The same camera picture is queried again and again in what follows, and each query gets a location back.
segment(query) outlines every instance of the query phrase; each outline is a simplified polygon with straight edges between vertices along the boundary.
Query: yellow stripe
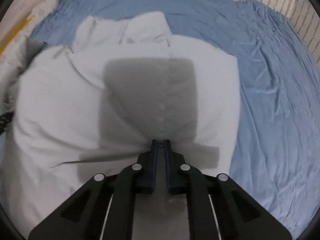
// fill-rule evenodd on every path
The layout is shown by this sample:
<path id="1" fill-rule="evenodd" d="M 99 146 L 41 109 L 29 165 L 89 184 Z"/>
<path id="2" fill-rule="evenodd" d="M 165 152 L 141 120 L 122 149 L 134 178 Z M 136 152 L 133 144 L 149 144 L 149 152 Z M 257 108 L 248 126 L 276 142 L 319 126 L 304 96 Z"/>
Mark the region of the yellow stripe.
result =
<path id="1" fill-rule="evenodd" d="M 14 28 L 9 34 L 8 37 L 1 42 L 3 45 L 0 47 L 0 57 L 4 53 L 5 49 L 9 46 L 10 42 L 18 35 L 20 31 L 22 31 L 34 18 L 32 15 L 29 18 L 23 20 L 16 28 Z"/>

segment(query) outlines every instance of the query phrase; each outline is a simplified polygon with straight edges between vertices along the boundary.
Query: blue fabric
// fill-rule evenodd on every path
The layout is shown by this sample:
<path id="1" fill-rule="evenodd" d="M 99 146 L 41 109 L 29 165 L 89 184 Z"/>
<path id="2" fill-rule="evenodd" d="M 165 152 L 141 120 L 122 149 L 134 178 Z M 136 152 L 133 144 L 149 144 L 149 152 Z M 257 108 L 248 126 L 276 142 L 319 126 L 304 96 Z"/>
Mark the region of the blue fabric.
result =
<path id="1" fill-rule="evenodd" d="M 230 175 L 297 238 L 320 203 L 320 84 L 285 16 L 254 0 L 60 0 L 32 36 L 71 45 L 88 15 L 119 20 L 149 11 L 164 12 L 173 34 L 238 58 L 241 113 Z"/>

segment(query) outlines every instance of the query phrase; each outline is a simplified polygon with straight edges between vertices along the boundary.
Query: blue bed sheet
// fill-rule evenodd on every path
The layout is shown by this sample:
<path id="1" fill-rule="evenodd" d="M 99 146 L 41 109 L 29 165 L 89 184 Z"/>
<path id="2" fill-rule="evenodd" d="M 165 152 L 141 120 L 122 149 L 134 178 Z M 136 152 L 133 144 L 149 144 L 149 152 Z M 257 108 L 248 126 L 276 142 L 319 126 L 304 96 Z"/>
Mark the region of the blue bed sheet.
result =
<path id="1" fill-rule="evenodd" d="M 230 175 L 297 238 L 320 204 L 320 83 L 285 16 L 254 0 L 60 0 L 32 36 L 71 45 L 88 15 L 119 20 L 149 11 L 164 12 L 173 34 L 238 58 L 241 113 Z"/>

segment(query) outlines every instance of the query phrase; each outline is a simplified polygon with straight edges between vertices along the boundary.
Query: white garment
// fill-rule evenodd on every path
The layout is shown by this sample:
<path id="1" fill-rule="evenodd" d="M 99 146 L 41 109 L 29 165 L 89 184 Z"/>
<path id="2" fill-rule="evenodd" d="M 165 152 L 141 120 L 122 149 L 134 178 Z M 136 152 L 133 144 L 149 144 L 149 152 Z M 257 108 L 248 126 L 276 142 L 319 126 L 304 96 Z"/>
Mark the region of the white garment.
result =
<path id="1" fill-rule="evenodd" d="M 43 51 L 19 86 L 4 152 L 4 204 L 25 237 L 94 174 L 135 163 L 152 139 L 170 139 L 206 174 L 229 171 L 240 109 L 237 60 L 172 35 L 162 13 L 87 18 L 73 47 Z M 172 208 L 173 199 L 152 198 L 157 222 L 149 231 L 139 227 L 152 223 L 150 212 L 138 210 L 134 239 L 188 238 L 184 200 Z"/>

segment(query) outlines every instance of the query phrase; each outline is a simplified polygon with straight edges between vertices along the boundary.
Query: silver screw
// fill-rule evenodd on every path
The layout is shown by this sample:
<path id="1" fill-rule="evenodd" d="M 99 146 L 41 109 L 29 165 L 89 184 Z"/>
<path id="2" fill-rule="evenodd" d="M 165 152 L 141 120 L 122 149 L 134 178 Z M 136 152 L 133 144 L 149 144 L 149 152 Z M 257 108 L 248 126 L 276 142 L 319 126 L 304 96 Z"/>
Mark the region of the silver screw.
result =
<path id="1" fill-rule="evenodd" d="M 134 171 L 139 171 L 142 169 L 142 165 L 140 163 L 135 163 L 134 165 L 131 166 L 131 168 L 134 170 Z"/>
<path id="2" fill-rule="evenodd" d="M 188 165 L 188 164 L 182 164 L 182 165 L 180 166 L 180 169 L 181 169 L 182 171 L 188 171 L 188 170 L 190 170 L 190 165 Z"/>
<path id="3" fill-rule="evenodd" d="M 104 180 L 104 175 L 102 173 L 98 173 L 94 176 L 95 181 L 102 181 Z"/>
<path id="4" fill-rule="evenodd" d="M 221 174 L 219 174 L 218 179 L 221 181 L 227 181 L 229 179 L 229 177 L 227 174 L 221 173 Z"/>

